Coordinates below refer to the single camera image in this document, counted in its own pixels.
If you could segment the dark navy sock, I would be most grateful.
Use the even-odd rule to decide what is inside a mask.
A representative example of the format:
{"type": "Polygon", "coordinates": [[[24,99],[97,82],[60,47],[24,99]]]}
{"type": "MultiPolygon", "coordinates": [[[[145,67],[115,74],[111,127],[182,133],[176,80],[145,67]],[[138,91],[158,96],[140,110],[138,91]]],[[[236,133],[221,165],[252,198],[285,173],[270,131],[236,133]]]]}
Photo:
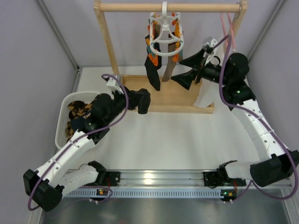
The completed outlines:
{"type": "Polygon", "coordinates": [[[78,117],[70,121],[71,128],[73,131],[82,131],[87,130],[88,128],[88,120],[86,120],[85,116],[78,117]]]}

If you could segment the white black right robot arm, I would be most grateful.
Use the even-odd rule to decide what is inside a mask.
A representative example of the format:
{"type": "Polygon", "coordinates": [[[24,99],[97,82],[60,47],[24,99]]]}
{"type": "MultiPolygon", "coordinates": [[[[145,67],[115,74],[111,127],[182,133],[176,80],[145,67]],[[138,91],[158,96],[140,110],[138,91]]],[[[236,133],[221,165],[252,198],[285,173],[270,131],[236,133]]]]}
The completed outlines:
{"type": "Polygon", "coordinates": [[[239,119],[251,138],[259,157],[259,162],[229,161],[219,166],[227,179],[252,180],[259,187],[265,187],[290,177],[299,163],[297,150],[290,151],[280,141],[266,118],[260,111],[253,91],[245,83],[249,72],[247,57],[232,53],[228,58],[213,64],[209,47],[182,61],[181,65],[191,70],[175,75],[172,80],[185,89],[191,83],[205,79],[219,84],[220,98],[229,110],[239,119]]]}

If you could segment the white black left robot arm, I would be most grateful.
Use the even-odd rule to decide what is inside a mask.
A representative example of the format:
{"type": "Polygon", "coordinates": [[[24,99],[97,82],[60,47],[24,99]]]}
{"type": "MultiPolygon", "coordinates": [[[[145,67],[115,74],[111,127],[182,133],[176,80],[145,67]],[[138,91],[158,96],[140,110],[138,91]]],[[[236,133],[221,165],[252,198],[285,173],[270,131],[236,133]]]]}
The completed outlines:
{"type": "Polygon", "coordinates": [[[27,170],[23,175],[25,192],[29,196],[28,209],[32,202],[43,211],[53,210],[70,192],[88,185],[101,185],[106,181],[106,168],[97,161],[83,164],[79,170],[68,173],[70,166],[85,152],[94,148],[128,110],[138,107],[144,94],[125,89],[97,95],[90,104],[69,104],[71,129],[66,145],[51,159],[36,170],[27,170]]]}

